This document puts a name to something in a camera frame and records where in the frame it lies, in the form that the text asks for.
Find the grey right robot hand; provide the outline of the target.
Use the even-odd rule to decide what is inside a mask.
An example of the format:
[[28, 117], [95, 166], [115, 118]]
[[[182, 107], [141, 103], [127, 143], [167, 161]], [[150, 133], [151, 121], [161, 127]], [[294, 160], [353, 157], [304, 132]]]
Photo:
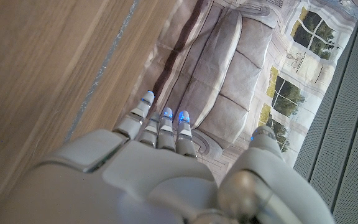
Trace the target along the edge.
[[148, 91], [111, 131], [39, 160], [0, 202], [0, 223], [333, 223], [319, 193], [259, 126], [217, 183], [197, 160], [190, 117], [149, 116]]

